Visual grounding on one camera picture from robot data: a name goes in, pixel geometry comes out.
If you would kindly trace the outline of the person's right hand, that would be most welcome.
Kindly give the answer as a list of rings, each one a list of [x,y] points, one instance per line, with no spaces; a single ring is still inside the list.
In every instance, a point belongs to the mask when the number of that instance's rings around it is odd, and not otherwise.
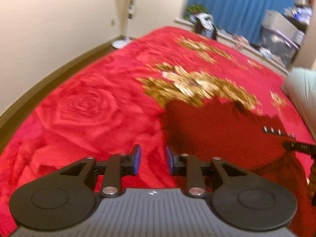
[[[316,163],[314,162],[310,169],[309,175],[309,197],[314,198],[316,192]]]

